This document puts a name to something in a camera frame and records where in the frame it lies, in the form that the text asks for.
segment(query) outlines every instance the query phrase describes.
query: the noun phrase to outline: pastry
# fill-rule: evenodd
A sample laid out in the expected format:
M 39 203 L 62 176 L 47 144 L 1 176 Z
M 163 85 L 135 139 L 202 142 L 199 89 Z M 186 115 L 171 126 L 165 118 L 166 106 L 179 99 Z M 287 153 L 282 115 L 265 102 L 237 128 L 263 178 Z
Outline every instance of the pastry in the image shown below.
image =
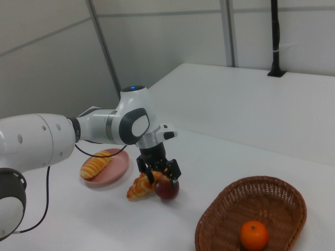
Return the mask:
M 162 173 L 152 171 L 153 177 L 157 180 Z M 147 176 L 144 173 L 141 173 L 138 178 L 136 178 L 127 192 L 128 199 L 139 199 L 142 198 L 155 190 L 155 183 L 150 184 Z
M 108 156 L 110 152 L 101 151 L 95 154 L 96 156 Z M 80 169 L 80 175 L 83 179 L 90 179 L 100 173 L 110 162 L 111 157 L 97 158 L 92 157 L 86 164 Z

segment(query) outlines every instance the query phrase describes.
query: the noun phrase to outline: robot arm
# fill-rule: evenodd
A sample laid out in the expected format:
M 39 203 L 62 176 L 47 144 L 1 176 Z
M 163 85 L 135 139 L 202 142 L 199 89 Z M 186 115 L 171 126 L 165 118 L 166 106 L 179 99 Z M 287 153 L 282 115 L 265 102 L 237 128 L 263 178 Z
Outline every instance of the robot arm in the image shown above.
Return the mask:
M 31 114 L 0 119 L 0 241 L 11 235 L 24 216 L 22 172 L 61 162 L 77 141 L 86 140 L 135 144 L 141 153 L 139 171 L 151 183 L 151 171 L 160 171 L 174 184 L 181 172 L 175 159 L 165 158 L 163 141 L 176 136 L 172 125 L 158 123 L 149 92 L 142 86 L 123 89 L 115 110 L 93 108 L 77 118 Z

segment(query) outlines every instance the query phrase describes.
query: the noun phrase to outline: apple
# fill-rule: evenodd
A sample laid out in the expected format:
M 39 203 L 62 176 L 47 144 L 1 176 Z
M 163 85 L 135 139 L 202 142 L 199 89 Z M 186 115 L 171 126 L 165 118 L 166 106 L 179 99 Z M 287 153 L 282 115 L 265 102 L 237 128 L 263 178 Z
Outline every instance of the apple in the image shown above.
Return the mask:
M 173 199 L 177 196 L 179 191 L 179 181 L 175 183 L 173 188 L 171 181 L 165 175 L 161 175 L 155 182 L 155 192 L 161 199 Z

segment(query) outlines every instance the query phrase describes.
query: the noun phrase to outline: wicker basket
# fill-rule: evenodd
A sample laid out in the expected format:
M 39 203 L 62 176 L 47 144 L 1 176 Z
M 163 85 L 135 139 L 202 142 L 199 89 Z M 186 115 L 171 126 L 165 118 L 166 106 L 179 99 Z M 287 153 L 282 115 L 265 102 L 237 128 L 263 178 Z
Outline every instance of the wicker basket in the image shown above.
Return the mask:
M 226 187 L 200 218 L 196 250 L 246 250 L 239 231 L 251 220 L 262 222 L 269 231 L 264 251 L 291 250 L 306 217 L 304 199 L 290 184 L 268 176 L 243 178 Z

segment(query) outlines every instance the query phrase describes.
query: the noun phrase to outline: croissant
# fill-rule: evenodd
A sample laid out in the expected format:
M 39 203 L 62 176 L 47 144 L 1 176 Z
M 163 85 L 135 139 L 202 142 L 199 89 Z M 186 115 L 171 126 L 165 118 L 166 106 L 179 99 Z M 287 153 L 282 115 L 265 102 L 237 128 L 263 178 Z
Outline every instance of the croissant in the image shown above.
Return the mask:
M 162 175 L 161 172 L 152 171 L 153 177 L 155 180 L 159 178 L 159 176 Z M 133 182 L 133 185 L 129 187 L 129 190 L 127 192 L 127 198 L 128 199 L 139 199 L 142 198 L 149 193 L 154 191 L 154 185 L 149 183 L 148 178 L 144 173 L 141 173 L 138 178 L 136 178 Z
M 96 156 L 108 156 L 108 151 L 101 151 L 95 154 Z M 80 175 L 83 179 L 89 179 L 100 173 L 110 162 L 111 157 L 97 158 L 92 157 L 85 165 L 80 169 Z

